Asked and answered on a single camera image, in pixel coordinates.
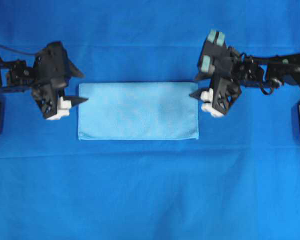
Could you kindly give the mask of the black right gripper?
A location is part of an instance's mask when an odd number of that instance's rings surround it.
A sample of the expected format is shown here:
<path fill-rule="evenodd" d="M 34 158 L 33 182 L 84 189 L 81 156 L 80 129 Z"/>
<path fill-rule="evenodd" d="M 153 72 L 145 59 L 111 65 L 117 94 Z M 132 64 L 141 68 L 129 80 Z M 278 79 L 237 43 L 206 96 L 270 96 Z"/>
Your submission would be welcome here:
<path fill-rule="evenodd" d="M 226 46 L 221 56 L 216 57 L 212 73 L 199 72 L 194 78 L 197 82 L 210 79 L 209 88 L 199 88 L 189 96 L 203 101 L 202 111 L 210 113 L 214 118 L 226 115 L 241 94 L 240 86 L 234 82 L 232 72 L 239 59 L 240 53 L 233 47 Z"/>

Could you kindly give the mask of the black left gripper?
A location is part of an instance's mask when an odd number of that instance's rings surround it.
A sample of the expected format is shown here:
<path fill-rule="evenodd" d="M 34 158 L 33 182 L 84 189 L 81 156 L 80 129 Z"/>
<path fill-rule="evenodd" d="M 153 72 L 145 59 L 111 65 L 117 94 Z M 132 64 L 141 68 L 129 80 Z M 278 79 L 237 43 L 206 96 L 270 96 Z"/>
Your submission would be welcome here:
<path fill-rule="evenodd" d="M 35 80 L 32 97 L 44 119 L 55 121 L 69 115 L 69 109 L 84 103 L 88 98 L 64 96 L 70 78 L 83 78 L 84 74 L 69 59 L 60 41 L 54 41 L 35 54 Z"/>

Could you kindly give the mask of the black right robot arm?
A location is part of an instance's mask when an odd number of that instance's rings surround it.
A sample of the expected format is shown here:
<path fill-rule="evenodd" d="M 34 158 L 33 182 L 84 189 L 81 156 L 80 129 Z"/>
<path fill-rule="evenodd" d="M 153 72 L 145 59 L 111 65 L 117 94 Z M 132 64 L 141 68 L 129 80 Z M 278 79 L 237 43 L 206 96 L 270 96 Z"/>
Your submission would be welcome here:
<path fill-rule="evenodd" d="M 261 58 L 206 40 L 197 66 L 195 81 L 209 79 L 210 85 L 190 97 L 202 101 L 202 110 L 214 117 L 228 113 L 241 95 L 241 87 L 258 88 L 264 95 L 284 84 L 300 87 L 300 53 Z"/>

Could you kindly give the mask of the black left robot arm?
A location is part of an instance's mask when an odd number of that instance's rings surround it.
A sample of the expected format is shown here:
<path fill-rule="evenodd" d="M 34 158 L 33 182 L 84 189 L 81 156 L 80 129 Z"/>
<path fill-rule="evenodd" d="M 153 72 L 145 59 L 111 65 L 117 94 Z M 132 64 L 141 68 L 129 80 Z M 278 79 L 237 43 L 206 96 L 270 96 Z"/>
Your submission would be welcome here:
<path fill-rule="evenodd" d="M 0 94 L 31 90 L 32 98 L 46 120 L 59 120 L 69 110 L 87 101 L 87 98 L 66 95 L 72 77 L 84 74 L 68 58 L 60 41 L 54 41 L 33 54 L 32 67 L 24 60 L 4 61 L 0 56 Z"/>

